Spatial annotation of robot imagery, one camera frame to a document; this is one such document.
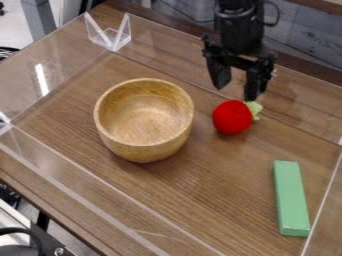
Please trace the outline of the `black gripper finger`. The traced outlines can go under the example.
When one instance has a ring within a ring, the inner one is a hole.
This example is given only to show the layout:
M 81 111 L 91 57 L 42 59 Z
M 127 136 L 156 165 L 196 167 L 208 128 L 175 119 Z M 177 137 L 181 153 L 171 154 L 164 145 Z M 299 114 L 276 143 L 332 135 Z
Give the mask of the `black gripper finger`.
M 231 81 L 231 67 L 222 58 L 208 57 L 207 68 L 213 87 L 220 90 Z
M 272 78 L 270 66 L 251 66 L 246 71 L 244 100 L 255 101 L 267 89 L 267 83 Z

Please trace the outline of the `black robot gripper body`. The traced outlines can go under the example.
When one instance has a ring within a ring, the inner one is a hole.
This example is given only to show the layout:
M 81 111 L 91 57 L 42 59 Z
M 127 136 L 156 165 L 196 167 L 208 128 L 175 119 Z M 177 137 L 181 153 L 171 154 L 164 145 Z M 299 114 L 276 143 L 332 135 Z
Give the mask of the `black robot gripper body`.
M 216 34 L 201 37 L 201 54 L 205 59 L 222 58 L 226 65 L 247 71 L 251 66 L 270 66 L 274 71 L 276 56 L 262 44 L 264 27 L 274 27 L 278 21 L 264 20 L 263 6 L 216 6 L 213 27 Z

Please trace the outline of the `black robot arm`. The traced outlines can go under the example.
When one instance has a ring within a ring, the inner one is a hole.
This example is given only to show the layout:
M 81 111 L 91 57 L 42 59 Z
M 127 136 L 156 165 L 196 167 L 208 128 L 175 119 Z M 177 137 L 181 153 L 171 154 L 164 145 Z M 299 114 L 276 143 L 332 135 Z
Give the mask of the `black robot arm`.
M 228 85 L 231 68 L 244 70 L 246 101 L 256 100 L 274 77 L 276 54 L 263 46 L 263 35 L 264 27 L 274 27 L 279 18 L 264 21 L 266 4 L 279 11 L 268 0 L 216 0 L 213 28 L 217 34 L 205 33 L 201 37 L 201 54 L 213 87 L 220 90 Z

